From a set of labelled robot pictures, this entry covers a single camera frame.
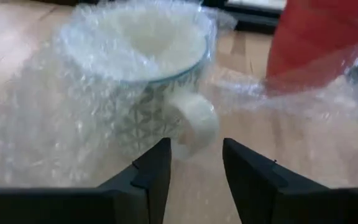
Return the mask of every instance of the plastic wrap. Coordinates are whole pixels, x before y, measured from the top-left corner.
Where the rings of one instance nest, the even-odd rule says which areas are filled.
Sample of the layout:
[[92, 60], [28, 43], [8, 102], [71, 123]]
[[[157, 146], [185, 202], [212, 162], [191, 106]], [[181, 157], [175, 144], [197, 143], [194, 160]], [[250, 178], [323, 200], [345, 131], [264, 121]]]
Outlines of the plastic wrap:
[[204, 70], [213, 61], [218, 29], [235, 24], [219, 11], [183, 1], [77, 7], [0, 86], [0, 186], [89, 185], [105, 153], [146, 151], [149, 145], [132, 152], [116, 144], [119, 124], [145, 100], [150, 82], [192, 65], [195, 37], [204, 43]]
[[[298, 80], [311, 80], [298, 85]], [[315, 87], [313, 82], [331, 80]], [[220, 114], [271, 108], [304, 118], [358, 120], [358, 44], [319, 58], [304, 67], [259, 80], [225, 68], [207, 79], [204, 92]]]

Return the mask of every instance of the red bag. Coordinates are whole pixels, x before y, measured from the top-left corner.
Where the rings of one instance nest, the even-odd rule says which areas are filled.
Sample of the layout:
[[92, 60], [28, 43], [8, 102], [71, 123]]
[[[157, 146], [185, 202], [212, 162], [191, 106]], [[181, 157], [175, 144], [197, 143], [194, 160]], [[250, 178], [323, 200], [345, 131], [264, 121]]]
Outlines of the red bag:
[[[341, 72], [318, 73], [316, 70], [321, 68], [309, 67], [309, 71], [290, 72], [288, 77], [288, 71], [358, 43], [358, 0], [287, 1], [270, 49], [267, 78], [284, 80], [280, 83], [285, 83], [285, 90], [280, 91], [287, 93], [298, 91], [300, 86], [324, 86]], [[336, 64], [327, 62], [324, 66]], [[271, 84], [268, 87], [277, 90], [282, 86]]]

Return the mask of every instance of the wooden table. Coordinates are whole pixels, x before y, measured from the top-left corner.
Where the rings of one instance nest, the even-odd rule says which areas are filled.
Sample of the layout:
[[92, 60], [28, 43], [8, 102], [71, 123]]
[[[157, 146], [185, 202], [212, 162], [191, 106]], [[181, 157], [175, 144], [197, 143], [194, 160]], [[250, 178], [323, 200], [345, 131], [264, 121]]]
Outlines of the wooden table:
[[[39, 2], [0, 1], [0, 84], [19, 71], [71, 10]], [[218, 42], [218, 67], [261, 79], [271, 41], [267, 35], [231, 32]], [[358, 186], [357, 121], [305, 119], [268, 108], [227, 112], [212, 147], [174, 161], [165, 223], [240, 223], [224, 175], [223, 137], [329, 187]], [[101, 170], [112, 175], [108, 168], [112, 166]]]

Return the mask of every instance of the mug handle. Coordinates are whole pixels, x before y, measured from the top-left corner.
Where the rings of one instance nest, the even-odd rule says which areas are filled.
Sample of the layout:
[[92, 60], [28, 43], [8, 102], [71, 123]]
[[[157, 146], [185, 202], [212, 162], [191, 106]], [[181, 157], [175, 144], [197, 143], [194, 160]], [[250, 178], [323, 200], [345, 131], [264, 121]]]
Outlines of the mug handle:
[[197, 93], [181, 91], [167, 99], [168, 110], [177, 110], [188, 122], [194, 138], [194, 148], [204, 148], [214, 141], [219, 132], [219, 118], [211, 102]]

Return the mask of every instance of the geometric pattern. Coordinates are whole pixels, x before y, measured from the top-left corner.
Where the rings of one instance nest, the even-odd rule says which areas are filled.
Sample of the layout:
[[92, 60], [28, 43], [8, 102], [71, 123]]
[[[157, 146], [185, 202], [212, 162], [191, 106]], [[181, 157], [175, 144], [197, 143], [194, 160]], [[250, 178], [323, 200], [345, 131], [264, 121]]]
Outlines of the geometric pattern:
[[149, 83], [128, 114], [115, 126], [119, 150], [129, 157], [139, 157], [162, 138], [177, 138], [181, 133], [179, 114], [166, 113], [164, 100], [174, 92], [185, 89], [197, 91], [203, 64], [179, 77]]

